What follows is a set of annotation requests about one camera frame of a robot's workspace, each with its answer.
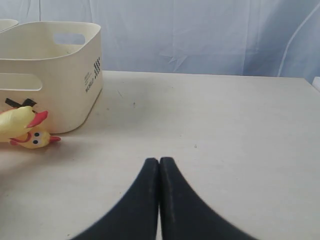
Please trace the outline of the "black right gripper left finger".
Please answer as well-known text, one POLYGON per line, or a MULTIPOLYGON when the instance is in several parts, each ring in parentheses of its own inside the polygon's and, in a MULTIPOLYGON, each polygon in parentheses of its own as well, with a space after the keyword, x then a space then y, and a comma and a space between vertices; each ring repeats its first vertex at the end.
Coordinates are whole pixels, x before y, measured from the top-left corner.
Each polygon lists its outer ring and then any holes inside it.
POLYGON ((148 158, 136 179, 101 219, 74 240, 154 240, 159 214, 159 162, 148 158))

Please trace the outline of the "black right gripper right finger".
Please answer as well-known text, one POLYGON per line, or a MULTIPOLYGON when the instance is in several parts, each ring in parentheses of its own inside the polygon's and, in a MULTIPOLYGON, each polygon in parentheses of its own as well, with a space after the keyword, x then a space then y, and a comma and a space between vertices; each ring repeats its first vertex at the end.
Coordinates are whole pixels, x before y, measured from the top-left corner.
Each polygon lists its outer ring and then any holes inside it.
POLYGON ((211 209, 186 181, 171 157, 162 157, 160 219, 164 240, 253 240, 211 209))

